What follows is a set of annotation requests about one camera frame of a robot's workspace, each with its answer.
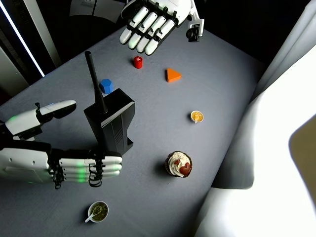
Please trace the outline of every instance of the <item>walkie-talkie base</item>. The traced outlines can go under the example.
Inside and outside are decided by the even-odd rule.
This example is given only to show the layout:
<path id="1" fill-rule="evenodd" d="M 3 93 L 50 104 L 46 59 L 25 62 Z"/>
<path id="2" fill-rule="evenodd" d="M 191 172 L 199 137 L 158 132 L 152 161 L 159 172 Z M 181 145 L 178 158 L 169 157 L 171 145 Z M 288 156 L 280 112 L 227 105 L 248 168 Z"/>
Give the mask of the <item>walkie-talkie base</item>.
<path id="1" fill-rule="evenodd" d="M 108 111 L 100 113 L 97 104 L 84 110 L 99 148 L 123 155 L 133 142 L 127 137 L 127 128 L 135 115 L 135 101 L 121 89 L 116 89 L 103 98 Z"/>

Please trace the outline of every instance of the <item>black antenna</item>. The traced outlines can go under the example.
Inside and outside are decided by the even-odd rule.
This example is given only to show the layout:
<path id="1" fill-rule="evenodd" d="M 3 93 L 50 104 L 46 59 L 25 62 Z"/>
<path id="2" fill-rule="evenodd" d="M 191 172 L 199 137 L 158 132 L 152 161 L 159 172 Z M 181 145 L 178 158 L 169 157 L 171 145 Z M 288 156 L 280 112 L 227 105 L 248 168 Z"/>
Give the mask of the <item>black antenna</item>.
<path id="1" fill-rule="evenodd" d="M 95 97 L 95 103 L 100 109 L 101 114 L 105 114 L 108 111 L 108 108 L 106 107 L 103 95 L 99 86 L 98 78 L 95 73 L 94 64 L 92 60 L 92 55 L 90 51 L 84 52 L 85 58 L 87 60 L 88 68 L 91 74 L 93 86 L 94 86 L 94 97 Z"/>

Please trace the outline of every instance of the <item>cupcake wrapper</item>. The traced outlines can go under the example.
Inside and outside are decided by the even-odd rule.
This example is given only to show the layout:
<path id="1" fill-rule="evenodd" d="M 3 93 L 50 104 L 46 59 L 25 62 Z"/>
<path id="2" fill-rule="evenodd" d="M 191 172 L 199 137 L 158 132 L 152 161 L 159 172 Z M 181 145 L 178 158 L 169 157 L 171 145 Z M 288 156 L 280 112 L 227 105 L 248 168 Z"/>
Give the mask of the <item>cupcake wrapper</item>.
<path id="1" fill-rule="evenodd" d="M 181 152 L 181 153 L 185 154 L 185 155 L 189 158 L 190 163 L 191 163 L 191 170 L 190 170 L 190 172 L 189 172 L 187 175 L 183 176 L 183 177 L 178 176 L 178 175 L 174 175 L 174 174 L 172 174 L 172 173 L 170 172 L 170 169 L 169 169 L 169 159 L 172 157 L 172 155 L 173 155 L 175 152 L 170 153 L 170 154 L 168 155 L 168 157 L 167 157 L 167 159 L 166 159 L 166 161 L 165 161 L 165 163 L 164 163 L 164 167 L 165 167 L 166 171 L 168 172 L 168 174 L 170 174 L 170 175 L 173 176 L 173 177 L 177 177 L 177 178 L 187 178 L 187 177 L 191 174 L 193 165 L 192 165 L 192 160 L 191 160 L 191 158 L 188 156 L 188 154 L 186 154 L 186 153 L 184 153 L 184 152 Z"/>

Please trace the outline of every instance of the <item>table surface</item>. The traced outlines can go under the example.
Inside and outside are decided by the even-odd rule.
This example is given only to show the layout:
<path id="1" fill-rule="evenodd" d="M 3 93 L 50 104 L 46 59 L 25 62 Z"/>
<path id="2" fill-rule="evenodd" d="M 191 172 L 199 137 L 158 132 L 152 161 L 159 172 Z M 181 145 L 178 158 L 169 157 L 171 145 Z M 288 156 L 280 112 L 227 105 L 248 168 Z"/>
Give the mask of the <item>table surface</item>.
<path id="1" fill-rule="evenodd" d="M 163 42 L 152 56 L 137 55 L 119 43 L 122 30 L 94 45 L 90 51 L 99 80 L 110 79 L 136 102 L 128 129 L 134 146 L 123 155 L 118 177 L 99 188 L 63 182 L 28 184 L 0 179 L 0 235 L 55 237 L 88 235 L 111 237 L 186 236 L 225 156 L 263 65 L 204 31 L 199 43 L 188 43 L 186 24 Z M 165 70 L 173 68 L 181 80 L 167 83 Z M 83 110 L 93 104 L 93 85 L 84 54 L 65 63 L 0 107 L 0 119 L 68 99 L 77 109 L 42 127 L 41 142 L 59 149 L 89 149 L 95 137 Z M 189 119 L 193 110 L 204 121 Z M 184 151 L 193 161 L 188 178 L 175 178 L 162 165 L 172 151 Z M 106 221 L 85 224 L 89 205 L 97 200 L 109 206 Z"/>

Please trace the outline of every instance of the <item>cupcake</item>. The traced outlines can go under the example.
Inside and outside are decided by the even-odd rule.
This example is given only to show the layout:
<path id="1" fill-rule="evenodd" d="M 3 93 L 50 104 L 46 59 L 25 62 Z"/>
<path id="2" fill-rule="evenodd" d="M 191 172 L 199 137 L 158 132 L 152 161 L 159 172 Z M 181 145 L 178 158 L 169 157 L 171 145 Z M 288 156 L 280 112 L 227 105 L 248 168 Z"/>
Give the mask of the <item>cupcake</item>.
<path id="1" fill-rule="evenodd" d="M 186 178 L 192 170 L 192 160 L 184 152 L 173 152 L 164 163 L 167 172 L 174 177 Z"/>

